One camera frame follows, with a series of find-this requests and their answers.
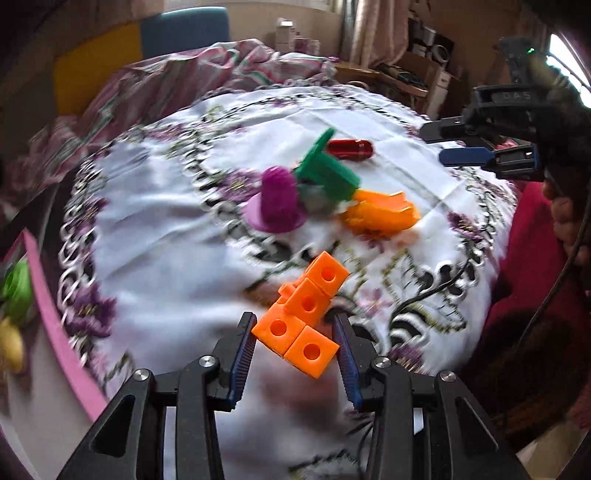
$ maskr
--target embroidered tablecloth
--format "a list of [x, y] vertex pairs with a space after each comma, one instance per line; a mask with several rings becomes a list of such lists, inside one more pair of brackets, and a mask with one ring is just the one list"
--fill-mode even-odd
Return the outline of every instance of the embroidered tablecloth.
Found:
[[[210, 351], [323, 250], [351, 272], [333, 305], [379, 353], [426, 374], [465, 363], [517, 201], [491, 174], [441, 166], [439, 150], [460, 145], [423, 143], [425, 121], [355, 87], [227, 93], [134, 127], [85, 160], [62, 229], [57, 302], [105, 394], [135, 368], [159, 374]], [[415, 227], [386, 239], [355, 236], [334, 216], [281, 235], [245, 223], [261, 173], [295, 166], [328, 127], [373, 142], [370, 160], [345, 163], [364, 189], [404, 191], [421, 214]], [[355, 476], [355, 426], [366, 420], [347, 411], [335, 362], [315, 381], [259, 344], [243, 400], [217, 415], [226, 477]]]

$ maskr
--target red toy capsule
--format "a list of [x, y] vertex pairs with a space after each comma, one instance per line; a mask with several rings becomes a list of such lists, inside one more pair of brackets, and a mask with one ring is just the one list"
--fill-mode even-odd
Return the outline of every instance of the red toy capsule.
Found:
[[369, 140], [331, 140], [326, 151], [339, 160], [362, 161], [371, 158], [374, 148]]

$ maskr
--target orange cube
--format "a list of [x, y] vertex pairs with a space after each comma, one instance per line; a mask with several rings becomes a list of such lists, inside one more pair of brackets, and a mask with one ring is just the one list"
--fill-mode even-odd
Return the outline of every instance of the orange cube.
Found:
[[306, 325], [283, 358], [311, 377], [319, 378], [339, 345]]
[[305, 326], [299, 318], [287, 313], [283, 305], [274, 303], [252, 328], [252, 334], [275, 353], [283, 355]]
[[306, 268], [303, 276], [309, 278], [325, 295], [332, 298], [349, 276], [349, 272], [328, 252], [322, 252]]
[[286, 283], [279, 289], [281, 298], [277, 301], [283, 304], [285, 311], [298, 317], [304, 323], [315, 327], [330, 306], [330, 297], [321, 289], [305, 278], [297, 287]]

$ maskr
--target purple toy cup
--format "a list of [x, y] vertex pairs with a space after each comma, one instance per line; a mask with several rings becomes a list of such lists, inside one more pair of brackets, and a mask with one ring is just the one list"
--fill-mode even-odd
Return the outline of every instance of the purple toy cup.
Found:
[[244, 217], [255, 229], [269, 233], [291, 232], [306, 221], [296, 178], [289, 168], [271, 167], [263, 172], [261, 192], [248, 201]]

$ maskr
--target metal screw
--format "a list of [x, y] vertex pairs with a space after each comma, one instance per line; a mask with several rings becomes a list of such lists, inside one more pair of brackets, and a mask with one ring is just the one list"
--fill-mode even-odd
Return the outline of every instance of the metal screw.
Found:
[[217, 360], [214, 356], [211, 355], [203, 355], [200, 359], [199, 359], [199, 365], [201, 365], [202, 367], [213, 367], [216, 364]]
[[448, 382], [448, 383], [455, 382], [456, 378], [457, 378], [457, 375], [454, 372], [452, 372], [451, 370], [444, 370], [443, 372], [441, 372], [439, 374], [439, 376], [441, 377], [441, 379], [444, 382]]
[[388, 368], [392, 362], [386, 356], [379, 356], [374, 360], [374, 365], [378, 368]]
[[137, 380], [138, 382], [143, 382], [150, 376], [150, 371], [146, 370], [145, 368], [140, 368], [139, 370], [136, 370], [134, 372], [133, 376], [134, 380]]

